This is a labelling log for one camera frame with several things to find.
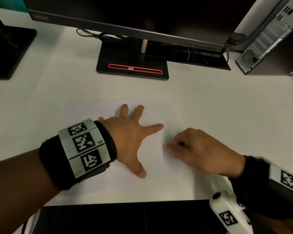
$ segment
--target person's left hand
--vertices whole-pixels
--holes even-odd
[[[125,164],[140,178],[145,178],[147,172],[138,160],[138,149],[147,136],[155,134],[164,128],[163,124],[141,126],[139,119],[143,110],[144,106],[138,106],[133,116],[128,118],[128,105],[124,104],[121,106],[119,117],[111,117],[106,120],[103,117],[98,118],[98,121],[102,123],[114,140],[117,149],[117,160]]]

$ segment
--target black and white square marker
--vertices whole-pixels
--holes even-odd
[[[90,132],[74,137],[73,142],[78,153],[96,145]]]
[[[293,189],[293,175],[281,170],[281,180],[280,182],[287,187]]]
[[[227,226],[238,223],[238,221],[234,218],[234,216],[229,210],[226,212],[220,213],[219,216]]]
[[[86,129],[87,129],[87,127],[86,127],[86,125],[83,122],[80,123],[80,124],[78,124],[78,125],[75,125],[75,126],[72,126],[72,127],[67,128],[67,130],[68,130],[68,132],[69,132],[69,134],[71,136],[72,135],[75,135],[75,134],[77,134],[79,132],[82,132],[82,131],[84,131]]]
[[[102,164],[99,150],[97,149],[80,156],[80,158],[86,171],[89,171],[90,169]]]

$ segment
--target black monitor screen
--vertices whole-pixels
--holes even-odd
[[[27,8],[225,44],[256,0],[24,0]]]

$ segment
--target person's left arm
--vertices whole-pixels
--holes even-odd
[[[145,178],[147,173],[138,160],[137,151],[145,137],[164,127],[163,124],[141,126],[139,119],[143,109],[139,106],[128,118],[128,105],[124,104],[119,117],[98,119],[113,139],[117,160],[140,178]],[[35,149],[0,161],[0,234],[15,231],[61,191],[52,181],[41,156],[39,149]]]

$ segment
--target red outlined slot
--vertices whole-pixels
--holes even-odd
[[[153,74],[163,74],[162,70],[135,67],[135,66],[109,64],[108,67],[113,69],[120,69],[120,70],[133,70],[133,71],[147,72],[147,73],[153,73]]]

